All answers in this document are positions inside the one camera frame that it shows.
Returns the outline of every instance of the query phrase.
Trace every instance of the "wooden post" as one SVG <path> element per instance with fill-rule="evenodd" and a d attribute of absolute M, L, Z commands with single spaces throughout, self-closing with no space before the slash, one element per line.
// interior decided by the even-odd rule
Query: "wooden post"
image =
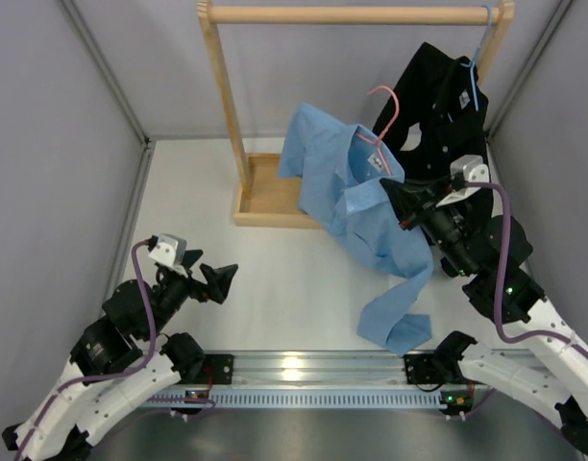
<path fill-rule="evenodd" d="M 477 65 L 478 81 L 480 84 L 486 78 L 486 75 L 488 75 L 490 66 L 493 63 L 499 48 L 502 46 L 502 41 L 507 33 L 507 29 L 509 29 L 509 25 L 511 24 L 512 19 L 514 19 L 514 12 L 516 10 L 514 0 L 500 0 L 497 7 L 499 8 L 501 15 L 496 22 L 494 21 L 493 29 L 486 38 L 486 41 L 479 52 Z"/>
<path fill-rule="evenodd" d="M 200 21 L 202 34 L 207 44 L 210 66 L 213 69 L 221 102 L 224 107 L 226 126 L 228 127 L 230 142 L 233 146 L 234 159 L 238 168 L 242 193 L 244 196 L 249 196 L 252 190 L 251 168 L 249 167 L 249 160 L 245 153 L 243 138 L 240 134 L 240 127 L 238 126 L 233 91 L 230 87 L 230 78 L 228 77 L 228 69 L 226 68 L 226 60 L 224 59 L 224 50 L 221 46 L 219 31 L 217 30 L 217 26 L 208 17 L 211 7 L 211 0 L 200 0 L 198 2 L 198 20 Z"/>

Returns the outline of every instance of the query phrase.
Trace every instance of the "wooden rack base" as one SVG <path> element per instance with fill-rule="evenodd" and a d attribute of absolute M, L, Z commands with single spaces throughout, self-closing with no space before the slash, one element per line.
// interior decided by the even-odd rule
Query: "wooden rack base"
<path fill-rule="evenodd" d="M 251 192 L 238 187 L 234 223 L 238 226 L 321 229 L 309 215 L 298 209 L 301 180 L 278 176 L 279 154 L 249 154 Z"/>

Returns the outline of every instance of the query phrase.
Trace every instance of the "black garment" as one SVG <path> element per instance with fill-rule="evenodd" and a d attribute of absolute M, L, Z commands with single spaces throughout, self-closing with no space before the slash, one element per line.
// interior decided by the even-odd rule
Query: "black garment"
<path fill-rule="evenodd" d="M 488 161 L 483 125 L 488 98 L 476 85 L 479 111 L 471 88 L 469 64 L 453 60 L 434 46 L 423 43 L 394 88 L 399 116 L 383 142 L 405 171 L 406 181 L 429 182 L 450 174 L 450 164 L 464 155 Z M 477 70 L 474 71 L 476 82 Z M 373 127 L 380 134 L 394 115 L 390 98 Z M 422 138 L 412 151 L 402 151 L 409 127 L 420 124 Z M 492 191 L 484 189 L 455 205 L 466 224 L 478 229 L 491 215 Z"/>

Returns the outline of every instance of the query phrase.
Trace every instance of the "cable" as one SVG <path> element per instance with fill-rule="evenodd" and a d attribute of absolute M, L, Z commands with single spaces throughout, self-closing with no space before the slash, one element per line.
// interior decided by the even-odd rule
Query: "cable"
<path fill-rule="evenodd" d="M 213 388 L 213 370 L 210 367 L 206 367 L 203 369 L 203 372 L 208 374 L 208 390 L 207 390 L 207 398 L 210 396 L 210 390 Z"/>
<path fill-rule="evenodd" d="M 481 187 L 484 189 L 492 189 L 499 192 L 502 199 L 503 217 L 502 217 L 502 244 L 499 251 L 499 266 L 497 269 L 497 282 L 495 284 L 495 304 L 493 311 L 493 321 L 495 322 L 495 329 L 499 337 L 507 344 L 516 344 L 526 339 L 534 338 L 535 336 L 548 336 L 550 338 L 558 339 L 565 344 L 570 344 L 571 340 L 555 331 L 547 329 L 535 329 L 518 336 L 509 337 L 503 330 L 503 289 L 505 286 L 505 275 L 507 272 L 507 259 L 509 258 L 509 241 L 511 232 L 511 217 L 512 211 L 509 203 L 509 196 L 507 191 L 500 185 L 493 182 L 465 182 L 467 187 Z M 588 351 L 579 344 L 572 344 L 572 347 L 588 360 Z"/>
<path fill-rule="evenodd" d="M 414 386 L 416 386 L 418 389 L 420 389 L 422 392 L 435 392 L 435 391 L 437 391 L 437 390 L 441 389 L 441 387 L 442 387 L 444 384 L 443 384 L 443 383 L 441 383 L 441 384 L 437 384 L 436 386 L 434 386 L 434 387 L 431 387 L 430 389 L 423 389 L 422 387 L 420 387 L 420 385 L 419 385 L 419 384 L 416 384 L 415 382 L 414 382 L 414 384 L 413 384 L 413 385 L 414 385 Z"/>
<path fill-rule="evenodd" d="M 484 408 L 488 402 L 490 401 L 490 398 L 493 397 L 493 394 L 495 394 L 497 390 L 495 388 L 491 389 L 490 391 L 488 391 L 488 394 L 486 394 L 480 403 L 478 403 L 477 406 L 475 406 L 474 408 L 472 408 L 472 410 L 467 413 L 467 416 L 469 418 L 471 418 L 472 416 L 476 415 L 479 411 L 482 410 L 482 408 Z"/>
<path fill-rule="evenodd" d="M 109 375 L 75 377 L 74 379 L 70 379 L 69 381 L 66 381 L 64 384 L 62 384 L 60 387 L 58 387 L 55 394 L 53 394 L 53 395 L 51 395 L 51 397 L 49 397 L 49 399 L 46 401 L 46 403 L 44 403 L 44 406 L 42 406 L 42 409 L 40 410 L 40 412 L 37 414 L 36 420 L 32 424 L 32 428 L 29 429 L 29 431 L 27 432 L 27 435 L 25 435 L 25 438 L 23 439 L 20 446 L 18 447 L 18 450 L 16 451 L 16 455 L 14 456 L 14 461 L 19 461 L 21 459 L 21 456 L 23 455 L 23 451 L 25 451 L 25 448 L 29 444 L 29 441 L 32 439 L 32 436 L 36 432 L 36 428 L 39 427 L 39 424 L 44 419 L 44 416 L 46 416 L 46 413 L 48 412 L 49 408 L 53 405 L 53 402 L 55 401 L 55 399 L 65 389 L 67 389 L 68 387 L 70 387 L 74 384 L 77 384 L 79 382 L 82 382 L 82 383 L 100 382 L 100 381 L 107 381 L 107 380 L 111 380 L 111 379 L 121 379 L 124 377 L 131 376 L 134 373 L 142 370 L 145 367 L 145 365 L 147 365 L 149 363 L 149 360 L 151 360 L 151 358 L 153 357 L 153 354 L 156 351 L 156 339 L 157 339 L 156 323 L 155 323 L 155 319 L 153 317 L 153 311 L 151 310 L 151 302 L 149 301 L 149 294 L 147 293 L 144 279 L 142 278 L 142 273 L 140 272 L 140 265 L 138 264 L 138 257 L 136 255 L 136 252 L 138 251 L 138 249 L 140 247 L 143 247 L 148 244 L 149 244 L 148 240 L 143 240 L 141 242 L 136 243 L 132 247 L 132 264 L 134 265 L 134 272 L 136 274 L 136 280 L 138 282 L 138 289 L 140 290 L 140 297 L 142 298 L 142 303 L 144 304 L 144 309 L 147 314 L 147 324 L 149 325 L 149 351 L 147 352 L 147 354 L 144 356 L 142 361 L 137 366 L 130 367 L 123 372 L 112 373 Z"/>

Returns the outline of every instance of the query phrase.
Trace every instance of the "blue hanger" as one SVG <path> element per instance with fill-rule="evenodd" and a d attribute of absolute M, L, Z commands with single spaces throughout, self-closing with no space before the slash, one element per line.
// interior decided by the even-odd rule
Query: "blue hanger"
<path fill-rule="evenodd" d="M 469 67 L 469 73 L 471 75 L 471 89 L 474 93 L 474 106 L 476 107 L 476 112 L 479 111 L 479 103 L 478 103 L 478 92 L 476 91 L 476 79 L 474 78 L 474 67 L 476 67 L 476 62 L 478 61 L 478 54 L 479 50 L 481 50 L 484 41 L 486 40 L 486 36 L 490 32 L 493 26 L 493 10 L 488 5 L 482 5 L 488 11 L 488 24 L 486 25 L 486 30 L 484 31 L 484 35 L 482 36 L 482 40 L 479 42 L 478 48 L 474 52 L 469 64 L 460 64 L 463 67 Z"/>

